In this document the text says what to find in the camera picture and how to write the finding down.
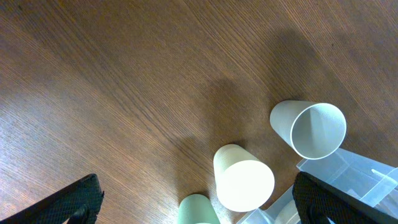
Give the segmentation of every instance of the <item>wood grain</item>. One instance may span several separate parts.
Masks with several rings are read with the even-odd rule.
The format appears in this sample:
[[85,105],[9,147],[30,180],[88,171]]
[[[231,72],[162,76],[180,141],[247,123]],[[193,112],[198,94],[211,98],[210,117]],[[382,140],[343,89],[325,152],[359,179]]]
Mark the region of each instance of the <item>wood grain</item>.
[[89,173],[98,223],[173,223],[200,192],[222,223],[212,158],[235,142],[274,172],[300,157],[273,132],[287,99],[339,107],[343,148],[398,166],[397,1],[5,1],[0,219]]

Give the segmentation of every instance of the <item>wooden floor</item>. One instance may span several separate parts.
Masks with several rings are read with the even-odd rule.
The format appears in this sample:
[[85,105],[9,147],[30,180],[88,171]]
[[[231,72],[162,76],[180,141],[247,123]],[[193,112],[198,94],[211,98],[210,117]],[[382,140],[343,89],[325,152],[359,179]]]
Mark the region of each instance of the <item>wooden floor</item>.
[[6,1],[0,8],[0,219],[89,173],[98,223],[173,223],[235,142],[274,172],[300,157],[269,124],[333,103],[343,148],[398,166],[398,1]]

